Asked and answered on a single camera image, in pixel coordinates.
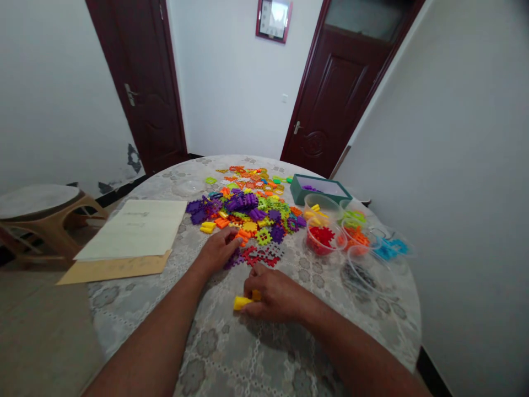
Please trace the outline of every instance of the door handle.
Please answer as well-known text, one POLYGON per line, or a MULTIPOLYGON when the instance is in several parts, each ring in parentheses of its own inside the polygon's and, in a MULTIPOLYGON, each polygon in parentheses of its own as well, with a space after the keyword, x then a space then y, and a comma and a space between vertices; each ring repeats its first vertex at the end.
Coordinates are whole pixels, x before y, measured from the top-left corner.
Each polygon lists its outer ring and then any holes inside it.
POLYGON ((128 83, 125 83, 125 89, 127 90, 127 97, 128 101, 131 103, 131 106, 136 106, 136 102, 134 101, 134 97, 138 96, 139 93, 135 93, 131 90, 131 86, 128 85, 128 83))
POLYGON ((296 135, 296 134, 298 133, 298 130, 299 130, 300 128, 303 128, 303 127, 301 126, 301 122, 298 121, 298 122, 296 123, 296 128, 294 129, 294 135, 296 135))

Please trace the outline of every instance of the wall clock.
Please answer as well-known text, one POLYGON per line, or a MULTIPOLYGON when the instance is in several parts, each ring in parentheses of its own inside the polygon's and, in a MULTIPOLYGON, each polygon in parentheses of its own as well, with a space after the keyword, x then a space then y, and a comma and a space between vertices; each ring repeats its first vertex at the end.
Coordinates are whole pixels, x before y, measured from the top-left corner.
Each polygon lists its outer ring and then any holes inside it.
POLYGON ((259 0, 255 35, 286 43, 291 15, 292 2, 287 0, 259 0))

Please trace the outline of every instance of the paper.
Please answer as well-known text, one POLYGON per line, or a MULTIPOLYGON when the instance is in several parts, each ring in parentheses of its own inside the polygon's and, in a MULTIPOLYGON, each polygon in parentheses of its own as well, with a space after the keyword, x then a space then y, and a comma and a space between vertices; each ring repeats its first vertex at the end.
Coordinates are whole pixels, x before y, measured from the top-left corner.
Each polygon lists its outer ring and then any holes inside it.
POLYGON ((186 201, 128 200, 75 259, 164 255, 171 249, 186 201))
POLYGON ((91 262, 77 261, 56 285, 162 273, 170 254, 171 250, 167 251, 163 256, 143 256, 91 262))

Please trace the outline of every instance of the glass window pane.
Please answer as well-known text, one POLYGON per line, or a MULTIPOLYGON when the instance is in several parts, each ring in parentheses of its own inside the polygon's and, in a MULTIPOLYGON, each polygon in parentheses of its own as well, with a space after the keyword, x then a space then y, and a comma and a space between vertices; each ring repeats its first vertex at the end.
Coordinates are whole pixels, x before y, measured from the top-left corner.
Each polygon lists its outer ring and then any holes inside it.
POLYGON ((413 0, 332 0, 325 24, 393 41, 413 0))

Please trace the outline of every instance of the baseboard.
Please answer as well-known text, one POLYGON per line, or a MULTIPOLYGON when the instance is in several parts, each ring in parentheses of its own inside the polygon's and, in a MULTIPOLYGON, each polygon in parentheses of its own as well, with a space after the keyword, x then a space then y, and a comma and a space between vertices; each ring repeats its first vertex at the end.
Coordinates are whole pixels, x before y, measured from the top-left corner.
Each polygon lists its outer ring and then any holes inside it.
MULTIPOLYGON (((119 199, 122 199, 126 195, 128 195, 136 186, 140 185, 141 183, 145 182, 149 176, 143 175, 140 178, 136 179, 134 182, 131 182, 127 185, 118 187, 116 190, 107 193, 106 195, 101 196, 100 198, 96 198, 95 201, 98 202, 98 204, 105 208, 111 205, 112 203, 116 202, 119 199)), ((92 208, 87 208, 87 212, 92 215, 96 211, 92 208)), ((25 234, 22 236, 22 238, 27 238, 31 235, 31 233, 25 234)), ((38 246, 42 244, 42 240, 36 240, 33 242, 34 246, 38 246)), ((9 251, 5 246, 0 246, 0 266, 4 266, 6 263, 11 262, 13 259, 15 259, 14 255, 9 251)))
POLYGON ((452 393, 448 390, 430 356, 428 356, 422 346, 419 352, 419 360, 417 360, 417 371, 419 371, 433 397, 452 397, 452 393))

